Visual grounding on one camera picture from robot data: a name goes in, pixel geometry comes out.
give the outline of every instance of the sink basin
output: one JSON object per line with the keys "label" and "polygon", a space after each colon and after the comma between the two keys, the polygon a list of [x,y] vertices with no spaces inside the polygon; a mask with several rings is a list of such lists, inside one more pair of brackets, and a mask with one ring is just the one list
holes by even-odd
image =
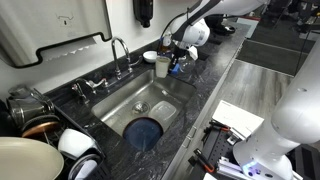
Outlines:
{"label": "sink basin", "polygon": [[92,113],[120,136],[140,117],[157,121],[165,133],[195,93],[195,87],[167,76],[157,78],[148,70],[92,108]]}

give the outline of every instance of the white wall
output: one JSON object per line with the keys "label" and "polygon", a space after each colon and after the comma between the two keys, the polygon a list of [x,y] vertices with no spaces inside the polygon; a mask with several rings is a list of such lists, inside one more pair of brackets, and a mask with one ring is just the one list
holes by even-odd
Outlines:
{"label": "white wall", "polygon": [[[184,12],[196,0],[154,0],[150,28],[144,29],[133,14],[133,0],[106,0],[113,36],[121,37],[130,51],[159,38],[166,24]],[[118,48],[118,56],[123,55]],[[99,43],[49,62],[26,69],[14,69],[0,61],[0,99],[8,97],[8,89],[26,84],[45,93],[113,60],[110,42]]]}

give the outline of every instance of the white mug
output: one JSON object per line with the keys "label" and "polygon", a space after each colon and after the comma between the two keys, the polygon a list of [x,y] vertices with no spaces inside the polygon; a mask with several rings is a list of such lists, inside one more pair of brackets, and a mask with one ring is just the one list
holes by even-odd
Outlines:
{"label": "white mug", "polygon": [[167,57],[159,56],[156,60],[156,76],[165,78],[168,73],[171,60]]}
{"label": "white mug", "polygon": [[73,160],[79,158],[90,148],[96,148],[94,140],[73,129],[64,130],[58,144],[58,150]]}

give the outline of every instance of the paper towel holder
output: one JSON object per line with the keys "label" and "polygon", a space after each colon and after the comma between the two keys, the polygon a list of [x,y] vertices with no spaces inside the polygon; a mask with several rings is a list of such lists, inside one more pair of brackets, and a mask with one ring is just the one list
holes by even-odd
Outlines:
{"label": "paper towel holder", "polygon": [[112,38],[105,0],[0,1],[0,12],[0,59],[14,68],[40,64],[44,50]]}

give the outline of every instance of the countertop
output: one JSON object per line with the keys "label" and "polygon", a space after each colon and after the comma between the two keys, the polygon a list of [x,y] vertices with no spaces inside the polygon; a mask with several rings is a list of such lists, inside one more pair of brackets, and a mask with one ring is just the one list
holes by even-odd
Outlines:
{"label": "countertop", "polygon": [[[204,46],[198,48],[199,52],[207,54],[208,57],[197,60],[196,67],[191,73],[173,75],[175,78],[192,84],[197,90],[190,97],[189,102],[181,110],[167,132],[150,151],[141,152],[132,147],[121,136],[95,117],[91,113],[91,108],[130,80],[148,69],[153,69],[154,64],[143,62],[133,68],[133,73],[124,77],[110,88],[97,90],[96,95],[86,93],[88,94],[88,99],[90,99],[87,105],[79,103],[77,95],[71,90],[74,82],[58,87],[46,95],[69,118],[73,119],[95,138],[102,151],[106,154],[106,163],[114,179],[161,179],[206,104],[208,97],[245,39],[248,27],[241,24],[231,24],[236,27],[236,33],[231,36],[215,37],[215,39],[222,41],[220,45],[207,42]],[[157,43],[153,43],[133,52],[131,54],[132,59],[137,59],[138,55],[141,55],[146,50],[154,50],[156,45]],[[125,61],[122,60],[120,64],[122,69],[127,67],[125,64]],[[107,79],[114,77],[113,62],[84,75],[82,78],[97,82],[103,77]]]}

